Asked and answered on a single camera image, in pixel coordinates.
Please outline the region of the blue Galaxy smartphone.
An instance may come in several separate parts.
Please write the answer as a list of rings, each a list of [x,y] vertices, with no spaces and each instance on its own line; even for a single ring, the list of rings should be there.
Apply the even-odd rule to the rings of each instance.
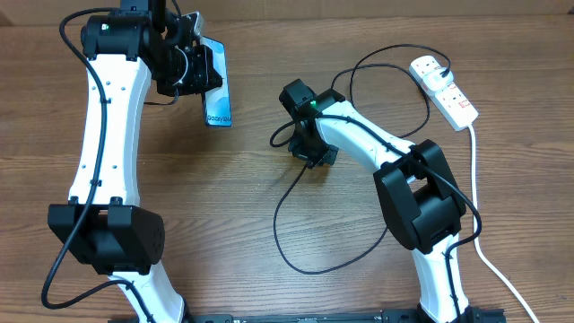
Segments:
[[[202,96],[205,124],[209,127],[230,127],[232,118],[225,47],[220,41],[207,37],[202,37],[200,43],[212,50],[212,66],[222,78],[220,86],[216,86]]]

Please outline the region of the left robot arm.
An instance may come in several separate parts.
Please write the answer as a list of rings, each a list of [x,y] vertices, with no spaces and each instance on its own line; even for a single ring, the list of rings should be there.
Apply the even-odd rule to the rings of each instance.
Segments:
[[[124,1],[84,11],[72,51],[86,68],[89,98],[79,166],[48,226],[72,255],[118,286],[138,322],[189,322],[185,299],[161,262],[165,227],[144,209],[137,181],[141,119],[155,88],[169,104],[197,94],[209,127],[232,123],[223,44],[203,34],[199,12],[177,3]]]

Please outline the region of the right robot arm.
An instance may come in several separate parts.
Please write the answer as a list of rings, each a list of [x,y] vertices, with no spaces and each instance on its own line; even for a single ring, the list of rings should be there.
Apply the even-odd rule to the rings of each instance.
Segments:
[[[311,169],[335,162],[344,150],[373,175],[385,224],[413,254],[419,307],[434,322],[464,322],[469,311],[458,270],[461,218],[472,204],[461,192],[442,150],[431,140],[413,144],[363,117],[339,92],[313,92],[302,80],[279,101],[291,116],[289,152]]]

